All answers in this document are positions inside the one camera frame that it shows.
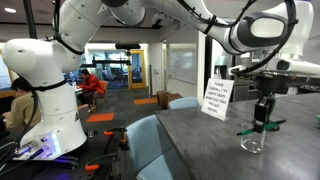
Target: ceiling light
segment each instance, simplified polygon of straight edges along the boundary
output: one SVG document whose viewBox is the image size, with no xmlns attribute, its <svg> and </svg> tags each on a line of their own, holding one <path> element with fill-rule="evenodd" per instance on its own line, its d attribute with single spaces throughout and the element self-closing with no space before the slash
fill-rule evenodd
<svg viewBox="0 0 320 180">
<path fill-rule="evenodd" d="M 17 12 L 15 9 L 12 9 L 12 8 L 4 8 L 4 10 L 9 13 L 16 13 Z"/>
</svg>

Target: person in red shirt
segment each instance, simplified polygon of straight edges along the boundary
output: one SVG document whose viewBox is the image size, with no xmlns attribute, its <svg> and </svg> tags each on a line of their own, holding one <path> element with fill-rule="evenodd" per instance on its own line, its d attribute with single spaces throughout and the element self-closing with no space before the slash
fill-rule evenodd
<svg viewBox="0 0 320 180">
<path fill-rule="evenodd" d="M 78 95 L 78 99 L 81 101 L 81 104 L 88 104 L 89 111 L 88 113 L 92 113 L 96 109 L 96 104 L 93 103 L 94 93 L 97 92 L 99 94 L 103 94 L 104 90 L 102 89 L 99 79 L 90 74 L 87 69 L 83 69 L 80 71 L 83 82 L 78 88 L 82 88 L 82 93 Z"/>
</svg>

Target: gray table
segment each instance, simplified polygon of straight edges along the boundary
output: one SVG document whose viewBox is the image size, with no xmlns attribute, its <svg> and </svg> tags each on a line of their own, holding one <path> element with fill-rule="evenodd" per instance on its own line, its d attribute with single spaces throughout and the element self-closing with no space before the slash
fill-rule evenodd
<svg viewBox="0 0 320 180">
<path fill-rule="evenodd" d="M 157 112 L 195 179 L 320 179 L 320 94 L 277 98 L 271 120 L 287 119 L 267 132 L 262 154 L 240 146 L 241 124 L 253 118 L 255 101 L 229 104 L 223 122 L 200 108 Z"/>
</svg>

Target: door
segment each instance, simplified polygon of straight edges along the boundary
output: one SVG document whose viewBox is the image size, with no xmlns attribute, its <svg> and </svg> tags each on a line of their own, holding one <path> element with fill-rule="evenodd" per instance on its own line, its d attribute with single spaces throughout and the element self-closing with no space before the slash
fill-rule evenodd
<svg viewBox="0 0 320 180">
<path fill-rule="evenodd" d="M 129 89 L 146 88 L 144 51 L 130 50 L 131 66 L 128 67 Z"/>
</svg>

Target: paper sign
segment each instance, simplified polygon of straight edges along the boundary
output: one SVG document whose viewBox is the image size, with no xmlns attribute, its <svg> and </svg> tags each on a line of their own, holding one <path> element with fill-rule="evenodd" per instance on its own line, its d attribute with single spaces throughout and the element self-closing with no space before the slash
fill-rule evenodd
<svg viewBox="0 0 320 180">
<path fill-rule="evenodd" d="M 209 79 L 201 111 L 225 121 L 233 82 L 232 80 Z"/>
</svg>

